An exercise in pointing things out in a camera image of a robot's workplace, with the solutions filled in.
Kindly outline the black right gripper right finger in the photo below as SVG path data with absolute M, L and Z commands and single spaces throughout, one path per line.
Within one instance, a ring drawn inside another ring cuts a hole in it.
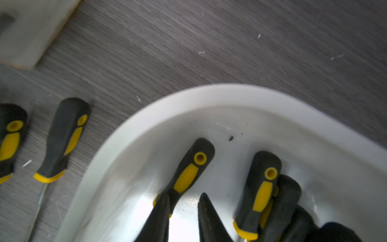
M 209 196 L 202 193 L 198 203 L 200 242 L 232 242 Z

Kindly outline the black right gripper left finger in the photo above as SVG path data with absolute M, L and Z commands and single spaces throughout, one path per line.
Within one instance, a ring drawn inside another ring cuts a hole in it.
M 167 242 L 169 237 L 170 199 L 162 193 L 135 242 Z

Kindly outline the yellow black file tool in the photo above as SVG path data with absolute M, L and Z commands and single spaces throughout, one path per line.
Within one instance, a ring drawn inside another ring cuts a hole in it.
M 28 114 L 12 103 L 1 104 L 1 183 L 14 173 L 15 157 L 26 135 Z
M 44 160 L 34 174 L 34 178 L 43 186 L 24 241 L 32 241 L 37 220 L 46 201 L 48 188 L 67 170 L 71 152 L 76 147 L 90 114 L 90 105 L 80 98 L 70 97 L 59 103 L 47 135 Z

